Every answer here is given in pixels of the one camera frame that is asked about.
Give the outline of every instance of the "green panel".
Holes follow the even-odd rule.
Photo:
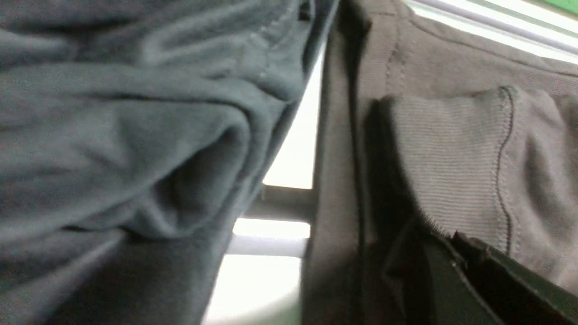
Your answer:
[[[578,0],[546,0],[551,5],[578,14]]]

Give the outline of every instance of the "dark teal fabric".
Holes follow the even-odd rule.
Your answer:
[[[0,3],[0,323],[199,323],[334,7]]]

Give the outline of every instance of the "fabric fold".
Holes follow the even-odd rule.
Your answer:
[[[576,95],[507,86],[469,96],[382,101],[418,208],[447,234],[476,237],[547,279],[574,267]]]

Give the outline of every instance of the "gray cloth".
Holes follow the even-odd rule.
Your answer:
[[[520,136],[525,138],[510,142],[515,145],[508,148],[511,152],[507,159],[509,174],[502,173],[503,181],[508,183],[509,189],[517,189],[515,194],[509,193],[509,202],[524,198],[532,199],[532,203],[515,202],[515,205],[506,207],[516,210],[508,212],[515,213],[510,215],[513,220],[511,227],[504,226],[502,222],[502,228],[489,228],[497,224],[500,215],[504,220],[503,208],[496,210],[495,203],[490,202],[494,199],[489,197],[491,194],[487,194],[491,188],[488,182],[492,180],[497,165],[488,166],[485,162],[492,161],[490,156],[491,153],[495,154],[497,140],[485,137],[477,139],[473,136],[469,138],[472,140],[471,147],[464,148],[462,144],[460,151],[454,147],[452,155],[454,165],[460,163],[463,166],[461,170],[452,172],[460,172],[461,181],[470,182],[461,185],[462,189],[466,187],[470,192],[462,191],[462,200],[459,200],[467,202],[467,206],[455,203],[459,199],[455,197],[455,191],[443,190],[455,183],[452,179],[455,175],[446,175],[445,179],[428,179],[429,174],[416,173],[420,168],[426,171],[432,168],[427,164],[428,160],[413,160],[414,165],[409,166],[413,182],[420,185],[420,192],[416,194],[417,201],[437,202],[429,204],[427,208],[423,207],[424,212],[430,216],[449,217],[451,220],[443,221],[447,231],[460,227],[469,232],[475,229],[476,235],[485,235],[486,240],[510,257],[548,276],[552,281],[565,281],[570,288],[571,281],[564,278],[572,278],[568,274],[572,267],[564,260],[571,258],[564,255],[568,247],[575,245],[578,236],[563,226],[576,225],[576,215],[571,213],[571,207],[575,204],[573,186],[576,184],[572,148],[576,147],[568,142],[573,136],[571,112],[576,107],[570,102],[563,104],[556,101],[578,92],[578,67],[540,58],[417,17],[399,0],[349,0],[343,2],[342,11],[327,50],[327,72],[322,95],[322,116],[325,116],[326,124],[322,124],[318,146],[323,160],[319,162],[316,179],[320,193],[316,222],[320,226],[313,228],[310,248],[312,258],[305,271],[306,288],[311,290],[311,297],[317,299],[311,299],[308,303],[306,297],[304,320],[312,319],[311,323],[315,324],[358,324],[360,320],[365,324],[403,323],[399,311],[390,307],[390,288],[386,288],[381,281],[383,275],[379,265],[388,252],[391,240],[399,231],[400,219],[406,218],[410,211],[405,202],[407,198],[399,195],[403,179],[399,178],[399,166],[393,162],[396,156],[395,141],[389,135],[390,139],[385,139],[385,142],[392,142],[391,147],[384,145],[383,137],[369,127],[375,120],[382,118],[379,114],[375,115],[375,107],[383,106],[385,98],[399,96],[414,98],[410,101],[425,105],[418,106],[422,112],[417,113],[422,116],[416,122],[427,124],[427,118],[436,118],[455,125],[457,121],[447,118],[450,115],[448,110],[456,108],[443,105],[445,99],[463,97],[452,100],[479,104],[484,96],[488,96],[488,91],[496,92],[502,86],[516,87],[509,89],[517,89],[522,95],[522,102],[518,104],[528,110],[521,113],[520,117],[529,119],[529,123],[535,127],[553,133],[539,137],[539,142],[534,145],[531,140],[537,130],[533,131],[530,125],[523,127],[515,124],[518,129],[522,127]],[[479,96],[474,97],[476,101],[467,99],[474,94]],[[538,99],[538,102],[527,102],[532,97]],[[466,107],[473,109],[473,106],[471,102]],[[462,112],[461,116],[465,119],[468,114],[471,119],[475,117],[472,112]],[[505,113],[492,115],[486,117],[485,124],[482,124],[483,121],[471,122],[469,126],[461,125],[460,130],[463,128],[480,136],[490,136],[487,133],[493,130],[499,134],[492,136],[499,138],[507,119]],[[406,116],[404,121],[405,126],[412,125],[410,117]],[[491,121],[496,121],[498,125],[492,125]],[[412,138],[412,134],[405,134],[405,139],[408,138]],[[460,141],[468,139],[455,138]],[[545,139],[557,145],[548,146],[544,143]],[[426,143],[440,145],[432,136],[428,141],[420,144],[420,148],[423,149]],[[490,147],[475,152],[484,158],[478,161],[481,170],[473,171],[470,166],[466,168],[465,163],[470,161],[474,164],[475,159],[463,157],[462,160],[460,153],[469,153],[474,144],[482,143]],[[385,153],[378,153],[377,147]],[[418,151],[409,152],[417,155]],[[332,160],[330,157],[354,157],[354,160]],[[529,164],[536,159],[539,165],[531,167]],[[526,171],[535,173],[533,179],[537,180],[528,180]],[[340,184],[349,185],[344,189]],[[481,191],[472,192],[472,189],[481,188],[485,190],[480,197],[478,194],[482,194]],[[558,194],[547,194],[546,188],[556,188]],[[533,200],[536,195],[539,198],[548,196],[549,199],[538,202]],[[452,208],[440,203],[447,201],[455,203]],[[556,211],[564,211],[564,215],[556,215]],[[469,219],[467,215],[477,218]],[[525,224],[526,219],[532,226]],[[343,226],[333,225],[327,231],[323,229],[323,226],[331,223]],[[525,233],[522,228],[516,228],[522,226],[525,227]],[[331,272],[324,268],[327,256],[339,257],[340,265],[360,263],[360,266],[349,272],[337,268]],[[331,281],[315,282],[318,272],[323,272],[325,279]],[[341,301],[350,303],[344,306]]]
[[[198,324],[334,4],[0,3],[0,323]]]
[[[434,226],[482,239],[578,294],[577,95],[500,87],[401,96],[383,109],[402,173]]]

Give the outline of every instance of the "seam stitching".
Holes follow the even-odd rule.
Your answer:
[[[507,120],[504,122],[504,125],[503,125],[503,130],[502,130],[503,140],[499,144],[499,150],[497,152],[498,153],[497,159],[496,159],[497,168],[496,168],[496,175],[495,175],[496,177],[494,179],[494,182],[495,182],[495,190],[496,190],[499,208],[506,218],[506,225],[507,225],[506,254],[508,254],[509,256],[512,256],[513,250],[515,250],[512,248],[512,241],[513,241],[513,237],[514,237],[513,236],[513,234],[514,234],[513,221],[514,220],[512,218],[512,215],[510,215],[510,213],[506,209],[506,201],[509,199],[509,193],[507,192],[507,190],[502,191],[502,189],[500,187],[500,180],[502,180],[504,177],[503,170],[502,170],[502,163],[504,160],[508,159],[507,154],[505,154],[505,150],[506,150],[506,147],[508,146],[510,140],[514,137],[514,103],[513,103],[513,98],[511,96],[509,90],[507,89],[507,87],[501,87],[500,88],[499,99],[500,99],[501,111],[504,112],[506,109],[506,105],[507,105],[509,108],[509,112],[507,112],[507,114],[508,114]]]

